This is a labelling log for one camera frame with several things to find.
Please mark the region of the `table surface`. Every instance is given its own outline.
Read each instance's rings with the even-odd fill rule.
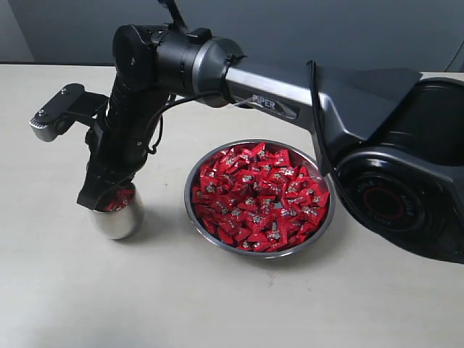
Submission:
[[[314,155],[306,131],[263,113],[196,103],[167,112],[158,154],[135,179],[141,231],[123,242],[95,231],[75,203],[85,128],[46,144],[28,121],[64,85],[108,95],[114,76],[0,65],[0,347],[463,345],[464,267],[396,248],[340,204],[315,245],[279,260],[237,257],[191,227],[183,185],[209,150],[268,138]]]

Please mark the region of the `bowl rim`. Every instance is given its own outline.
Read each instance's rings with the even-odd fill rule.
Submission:
[[[314,244],[328,229],[329,225],[331,224],[333,218],[334,218],[334,213],[335,213],[335,190],[332,185],[331,180],[328,178],[328,176],[322,178],[327,185],[328,191],[330,193],[329,197],[329,206],[328,206],[328,211],[326,215],[326,219],[324,220],[323,224],[319,227],[319,229],[311,236],[309,237],[308,240],[304,241],[303,243],[293,246],[292,248],[282,250],[280,252],[248,252],[246,250],[240,250],[237,248],[234,248],[232,246],[227,245],[226,243],[221,242],[219,239],[216,239],[214,236],[212,236],[206,229],[202,226],[202,224],[198,221],[196,218],[194,209],[193,209],[193,204],[191,202],[191,188],[192,184],[194,181],[194,177],[200,167],[203,165],[204,161],[209,159],[212,155],[218,153],[219,151],[226,149],[228,147],[232,146],[238,146],[242,144],[259,144],[261,142],[267,143],[267,144],[272,144],[276,146],[280,146],[284,149],[288,149],[290,151],[295,152],[299,156],[303,157],[305,160],[307,160],[312,166],[314,166],[318,170],[318,166],[315,162],[315,160],[309,156],[308,154],[305,154],[304,152],[298,150],[297,148],[290,146],[288,144],[284,144],[278,141],[274,140],[267,140],[267,139],[244,139],[244,140],[239,140],[239,141],[232,141],[230,143],[221,145],[211,151],[209,151],[207,154],[205,154],[192,168],[191,172],[188,174],[183,197],[184,197],[184,204],[187,210],[187,214],[190,218],[191,223],[194,225],[195,229],[208,240],[210,243],[214,244],[217,247],[220,247],[221,249],[228,251],[228,252],[233,252],[234,254],[239,254],[242,256],[246,257],[255,257],[255,258],[261,258],[261,259],[273,259],[277,257],[283,257],[287,256],[290,254],[294,254],[295,252],[298,252],[312,244]]]

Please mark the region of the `metal bowl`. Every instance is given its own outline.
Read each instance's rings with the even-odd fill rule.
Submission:
[[[144,221],[144,205],[140,194],[133,184],[131,186],[135,190],[134,197],[121,210],[115,212],[89,210],[95,229],[111,239],[119,240],[132,236]]]
[[[280,252],[248,252],[245,250],[240,250],[236,249],[232,246],[228,246],[227,244],[221,242],[220,240],[216,239],[214,236],[212,236],[208,231],[203,227],[203,225],[198,221],[198,219],[195,216],[194,212],[194,205],[191,200],[191,192],[194,183],[198,182],[199,180],[199,172],[201,166],[210,161],[212,157],[217,154],[219,151],[222,151],[224,149],[230,149],[232,146],[236,147],[237,149],[251,149],[253,146],[258,145],[261,142],[266,143],[266,149],[271,150],[272,152],[276,152],[281,149],[287,149],[289,150],[289,156],[291,163],[293,165],[304,165],[308,169],[308,173],[312,177],[314,181],[316,181],[321,187],[327,189],[330,193],[330,199],[329,199],[329,206],[328,206],[328,211],[327,211],[327,216],[326,219],[324,220],[323,224],[319,227],[319,229],[311,236],[309,239],[301,243],[300,245],[294,246],[292,248],[282,250]],[[260,139],[251,139],[251,140],[242,140],[242,141],[234,141],[233,143],[229,143],[223,146],[220,146],[205,156],[201,158],[198,163],[194,166],[192,171],[190,172],[190,175],[187,178],[186,182],[186,187],[184,191],[184,201],[187,209],[187,214],[190,217],[191,222],[194,224],[195,229],[203,236],[205,237],[208,241],[213,243],[214,245],[220,247],[221,249],[224,249],[228,252],[233,252],[234,254],[240,254],[243,256],[247,257],[255,257],[255,258],[261,258],[261,259],[273,259],[276,257],[282,257],[286,255],[293,254],[295,252],[298,252],[309,245],[313,244],[315,241],[317,241],[327,230],[328,226],[330,225],[333,217],[334,217],[334,212],[335,212],[335,191],[334,188],[331,184],[331,182],[328,179],[322,178],[320,173],[318,172],[318,167],[315,164],[315,161],[309,157],[307,154],[304,152],[301,152],[298,149],[295,149],[292,146],[285,145],[282,143],[278,143],[276,141],[271,141],[271,140],[260,140]]]

